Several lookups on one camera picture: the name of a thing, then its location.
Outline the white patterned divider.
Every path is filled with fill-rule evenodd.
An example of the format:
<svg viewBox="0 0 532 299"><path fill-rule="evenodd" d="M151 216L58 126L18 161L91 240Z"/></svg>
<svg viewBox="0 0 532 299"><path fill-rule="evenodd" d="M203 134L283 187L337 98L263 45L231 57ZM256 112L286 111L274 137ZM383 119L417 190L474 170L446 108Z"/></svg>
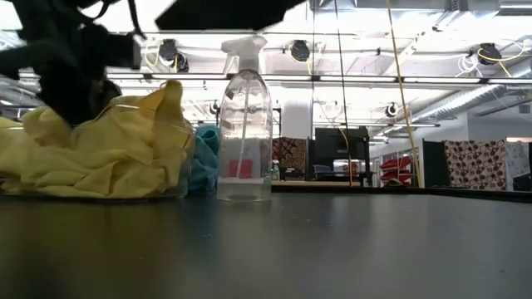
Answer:
<svg viewBox="0 0 532 299"><path fill-rule="evenodd" d="M525 142L509 142L505 147L506 174L509 179L530 173L530 150Z"/></svg>

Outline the silver ceiling duct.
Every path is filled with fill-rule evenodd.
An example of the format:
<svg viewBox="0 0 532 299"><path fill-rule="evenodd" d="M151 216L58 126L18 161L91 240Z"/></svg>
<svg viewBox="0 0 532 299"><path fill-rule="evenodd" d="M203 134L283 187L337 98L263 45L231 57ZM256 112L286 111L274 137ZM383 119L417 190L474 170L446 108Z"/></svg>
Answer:
<svg viewBox="0 0 532 299"><path fill-rule="evenodd" d="M441 120L449 116L459 115L470 108L501 98L508 92L507 86L514 85L517 80L524 79L532 83L532 58L513 65L509 72L512 75L510 83L500 84L501 81L507 81L507 78L487 78L487 81L494 80L495 83L483 85L470 91L458 91L420 110L414 114L411 120L413 122Z"/></svg>

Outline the black cabinet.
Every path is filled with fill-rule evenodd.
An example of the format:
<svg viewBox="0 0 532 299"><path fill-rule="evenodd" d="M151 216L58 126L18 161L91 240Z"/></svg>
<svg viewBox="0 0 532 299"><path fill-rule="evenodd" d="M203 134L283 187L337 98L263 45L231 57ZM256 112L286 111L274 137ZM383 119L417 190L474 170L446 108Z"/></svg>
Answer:
<svg viewBox="0 0 532 299"><path fill-rule="evenodd" d="M365 126L316 128L313 151L315 179L372 186L369 141Z"/></svg>

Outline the red storage bins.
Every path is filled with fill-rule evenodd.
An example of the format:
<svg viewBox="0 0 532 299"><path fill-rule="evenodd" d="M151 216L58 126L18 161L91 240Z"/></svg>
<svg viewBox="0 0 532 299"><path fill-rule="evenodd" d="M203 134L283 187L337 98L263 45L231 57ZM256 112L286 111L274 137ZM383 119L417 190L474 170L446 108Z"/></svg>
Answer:
<svg viewBox="0 0 532 299"><path fill-rule="evenodd" d="M380 166L382 175L380 177L384 184L391 181L399 182L405 186L411 186L413 173L411 172L411 158L403 156L396 159L389 159Z"/></svg>

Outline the white round column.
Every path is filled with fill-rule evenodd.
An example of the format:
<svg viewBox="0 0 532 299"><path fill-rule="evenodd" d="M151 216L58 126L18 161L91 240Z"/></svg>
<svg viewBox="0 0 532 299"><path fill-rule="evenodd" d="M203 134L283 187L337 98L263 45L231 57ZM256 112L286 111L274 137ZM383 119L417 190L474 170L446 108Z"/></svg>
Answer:
<svg viewBox="0 0 532 299"><path fill-rule="evenodd" d="M312 102L308 99L286 100L282 108L281 135L293 139L312 136Z"/></svg>

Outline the red box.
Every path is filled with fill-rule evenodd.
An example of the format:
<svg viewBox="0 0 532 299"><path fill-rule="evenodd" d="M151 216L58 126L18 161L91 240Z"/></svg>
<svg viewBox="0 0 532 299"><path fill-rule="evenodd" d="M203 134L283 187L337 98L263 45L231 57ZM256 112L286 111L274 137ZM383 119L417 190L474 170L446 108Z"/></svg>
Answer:
<svg viewBox="0 0 532 299"><path fill-rule="evenodd" d="M230 178L251 179L253 177L253 163L251 159L243 159L242 161L232 159L229 161L227 176Z"/></svg>

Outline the clear plastic basket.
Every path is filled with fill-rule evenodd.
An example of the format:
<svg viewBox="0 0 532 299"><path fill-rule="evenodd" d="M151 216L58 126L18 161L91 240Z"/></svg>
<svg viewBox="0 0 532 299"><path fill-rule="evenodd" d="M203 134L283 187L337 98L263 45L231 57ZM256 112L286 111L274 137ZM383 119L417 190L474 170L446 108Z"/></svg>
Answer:
<svg viewBox="0 0 532 299"><path fill-rule="evenodd" d="M193 151L194 151L194 141L195 141L195 133L192 129L192 141L190 143L190 149L188 151L188 158L185 160L185 162L188 162L190 164L190 160L192 158L192 155L193 155ZM92 162L90 161L89 159L86 158L86 156L84 154L80 154L78 152L76 152L74 149L73 149L73 145L72 145L72 139L71 139L71 146L70 147L58 147L58 146L47 146L46 148L44 149L40 149L39 152L36 153L35 157L37 158L37 165L39 164L52 164L52 163L56 163L56 162L59 162L59 163L64 163L66 161L73 161L75 163L79 163L79 164L82 164L86 167L94 167L96 165L98 165L98 163L95 163L95 162ZM174 188L174 189L171 189L163 194L160 194L160 195L166 195L166 194L171 194L171 195L177 195L177 196L182 196L184 194L186 194L187 192L187 180L189 178L189 175L188 174L186 176L185 179L181 180L179 185ZM18 194L10 194L10 195L50 195L50 194L42 194L42 193L38 193L38 192L35 192L33 191L32 193L18 193ZM61 198L85 198L85 197L61 197Z"/></svg>

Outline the clear plastic spray bottle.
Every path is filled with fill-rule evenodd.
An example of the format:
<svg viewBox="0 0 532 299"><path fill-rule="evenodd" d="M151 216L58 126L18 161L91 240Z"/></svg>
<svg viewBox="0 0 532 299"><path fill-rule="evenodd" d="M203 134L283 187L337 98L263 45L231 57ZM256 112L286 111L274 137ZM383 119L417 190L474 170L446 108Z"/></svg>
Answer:
<svg viewBox="0 0 532 299"><path fill-rule="evenodd" d="M221 46L238 58L238 72L225 88L219 111L217 198L221 200L258 202L271 193L273 107L259 61L266 44L265 38L255 35ZM232 159L251 159L253 177L228 177Z"/></svg>

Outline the black divider panel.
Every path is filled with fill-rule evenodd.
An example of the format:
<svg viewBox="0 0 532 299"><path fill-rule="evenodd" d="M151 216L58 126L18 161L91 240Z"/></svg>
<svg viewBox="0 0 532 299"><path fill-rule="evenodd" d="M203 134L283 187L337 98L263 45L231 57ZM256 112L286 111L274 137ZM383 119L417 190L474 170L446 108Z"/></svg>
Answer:
<svg viewBox="0 0 532 299"><path fill-rule="evenodd" d="M436 141L422 142L424 182L426 188L443 187L449 184L444 144Z"/></svg>

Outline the brown white polka-dot divider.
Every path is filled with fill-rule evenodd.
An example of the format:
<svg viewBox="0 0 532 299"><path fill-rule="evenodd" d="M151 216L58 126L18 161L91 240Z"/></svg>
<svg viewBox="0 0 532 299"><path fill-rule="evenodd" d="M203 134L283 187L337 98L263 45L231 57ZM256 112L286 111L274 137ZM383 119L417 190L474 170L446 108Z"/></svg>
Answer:
<svg viewBox="0 0 532 299"><path fill-rule="evenodd" d="M451 187L505 191L506 152L504 140L444 142Z"/></svg>

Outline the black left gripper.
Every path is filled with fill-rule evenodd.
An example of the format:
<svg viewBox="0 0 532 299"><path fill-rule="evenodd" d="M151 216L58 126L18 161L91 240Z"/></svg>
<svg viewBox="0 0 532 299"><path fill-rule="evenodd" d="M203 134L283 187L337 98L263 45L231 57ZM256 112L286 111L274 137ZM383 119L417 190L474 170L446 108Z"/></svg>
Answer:
<svg viewBox="0 0 532 299"><path fill-rule="evenodd" d="M0 51L0 75L17 79L21 69L65 72L79 80L41 79L39 98L69 125L96 118L121 95L105 77L106 54L101 49L106 29L91 24L47 34L43 27L16 31L19 42Z"/></svg>

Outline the blue microfiber towel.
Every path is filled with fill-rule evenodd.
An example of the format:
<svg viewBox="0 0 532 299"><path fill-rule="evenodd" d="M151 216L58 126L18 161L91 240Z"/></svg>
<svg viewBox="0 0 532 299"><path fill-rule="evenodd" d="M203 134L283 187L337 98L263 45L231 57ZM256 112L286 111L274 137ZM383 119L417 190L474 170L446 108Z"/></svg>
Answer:
<svg viewBox="0 0 532 299"><path fill-rule="evenodd" d="M202 125L196 130L195 150L188 183L190 193L211 194L216 190L219 167L219 127Z"/></svg>

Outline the dark brown patterned divider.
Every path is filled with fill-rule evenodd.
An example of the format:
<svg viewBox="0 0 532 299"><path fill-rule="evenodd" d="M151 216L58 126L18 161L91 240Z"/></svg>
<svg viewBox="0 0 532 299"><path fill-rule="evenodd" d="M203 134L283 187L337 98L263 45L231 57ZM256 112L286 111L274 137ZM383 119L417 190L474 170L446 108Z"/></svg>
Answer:
<svg viewBox="0 0 532 299"><path fill-rule="evenodd" d="M307 172L307 141L288 137L273 139L272 159L278 161L281 180L304 180Z"/></svg>

